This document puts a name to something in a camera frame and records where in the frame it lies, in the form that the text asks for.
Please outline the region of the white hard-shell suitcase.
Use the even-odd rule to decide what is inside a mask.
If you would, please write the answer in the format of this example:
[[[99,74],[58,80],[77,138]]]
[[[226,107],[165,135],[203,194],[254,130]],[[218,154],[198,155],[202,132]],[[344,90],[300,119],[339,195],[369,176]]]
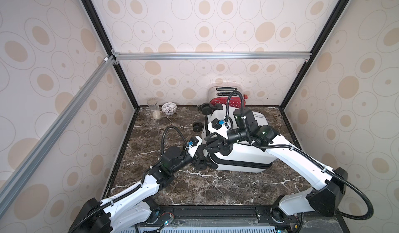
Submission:
[[[251,126],[259,126],[259,130],[255,133],[255,139],[259,140],[259,143],[256,144],[261,146],[271,144],[273,138],[279,133],[268,125],[263,114],[252,112],[246,107],[234,108],[223,104],[212,105],[204,103],[200,106],[200,111],[205,115],[205,120],[203,123],[195,122],[193,124],[193,131],[202,133],[204,147],[200,149],[203,150],[203,155],[209,159],[210,169],[259,173],[270,168],[272,163],[277,159],[275,156],[262,151],[246,141],[233,144],[228,143],[233,146],[232,152],[229,155],[208,153],[205,138],[211,133],[207,125],[214,119],[228,122],[231,130],[237,128],[245,129],[247,134]]]

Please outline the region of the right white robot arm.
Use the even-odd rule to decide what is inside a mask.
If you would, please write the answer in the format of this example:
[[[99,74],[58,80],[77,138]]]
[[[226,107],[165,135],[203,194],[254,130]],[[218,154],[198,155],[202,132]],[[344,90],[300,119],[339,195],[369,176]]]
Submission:
[[[228,100],[234,98],[240,101],[237,108],[229,103],[201,105],[200,110],[205,116],[204,157],[210,168],[260,173],[270,168],[275,160],[281,160],[300,174],[310,188],[278,197],[271,210],[276,222],[304,212],[316,212],[325,217],[337,215],[347,189],[352,189],[363,199],[367,211],[363,215],[342,213],[341,216],[358,221],[373,216],[371,201],[348,181],[344,169],[323,164],[290,143],[268,124],[263,114],[246,107],[245,98],[239,91],[233,90],[227,96]]]

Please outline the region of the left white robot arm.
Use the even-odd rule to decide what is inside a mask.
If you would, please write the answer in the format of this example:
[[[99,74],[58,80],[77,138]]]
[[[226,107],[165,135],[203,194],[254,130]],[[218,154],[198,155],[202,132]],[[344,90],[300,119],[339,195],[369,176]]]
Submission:
[[[71,233],[117,233],[137,223],[143,223],[158,213],[151,197],[168,186],[174,174],[198,159],[198,154],[205,148],[200,136],[187,140],[181,136],[183,146],[165,148],[165,140],[169,130],[177,131],[175,126],[168,126],[161,139],[160,159],[142,175],[140,181],[109,198],[98,201],[88,200],[69,232]]]

